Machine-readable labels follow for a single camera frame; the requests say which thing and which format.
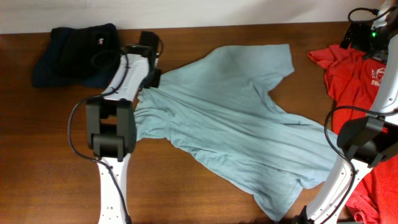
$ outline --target black folded garment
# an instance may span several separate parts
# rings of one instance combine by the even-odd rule
[[[119,67],[119,49],[119,35],[113,24],[54,28],[49,46],[34,67],[32,84],[37,88],[75,83],[106,88]],[[92,64],[94,55],[99,57]]]

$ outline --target white backdrop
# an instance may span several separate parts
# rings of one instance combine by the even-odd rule
[[[112,22],[118,29],[346,21],[381,0],[2,0],[0,33]],[[372,15],[358,13],[354,18]]]

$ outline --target brown wooden surface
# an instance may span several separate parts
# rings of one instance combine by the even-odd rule
[[[271,92],[289,113],[323,124],[332,100],[323,70],[307,58],[342,39],[347,23],[155,29],[164,41],[159,61],[169,71],[224,45],[290,44],[295,72]],[[122,43],[136,43],[139,30],[121,30]],[[96,223],[100,215],[97,166],[74,155],[66,126],[73,105],[100,90],[82,86],[35,89],[34,63],[49,34],[0,35],[0,223]],[[83,110],[75,116],[74,141],[86,146]],[[292,218],[316,196],[304,190],[286,214]],[[253,197],[218,177],[165,139],[138,142],[127,180],[135,223],[247,223],[269,219]]]

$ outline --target cloth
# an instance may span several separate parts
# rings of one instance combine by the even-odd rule
[[[167,138],[280,220],[336,159],[322,125],[286,113],[268,95],[293,71],[287,44],[218,48],[140,92],[138,139]]]
[[[106,88],[119,67],[119,49],[118,31],[113,24],[84,29],[54,28],[49,45],[33,69],[32,85],[43,88],[78,83]],[[96,62],[112,66],[105,69],[92,66],[95,54],[111,50],[116,54],[102,54]]]
[[[327,49],[309,52],[308,56],[326,69],[325,83],[337,106],[357,106],[370,109],[379,90],[385,65],[374,60],[363,60],[364,53],[355,49],[341,49],[331,45]],[[333,117],[333,131],[361,118],[365,113],[340,110]],[[358,222],[367,224],[396,223],[398,220],[398,157],[380,163],[355,188],[346,203]]]

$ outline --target white logo on red shirt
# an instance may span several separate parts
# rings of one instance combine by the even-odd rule
[[[372,80],[372,85],[380,86],[385,71],[385,68],[379,68],[376,71],[372,69],[372,78],[375,79]]]

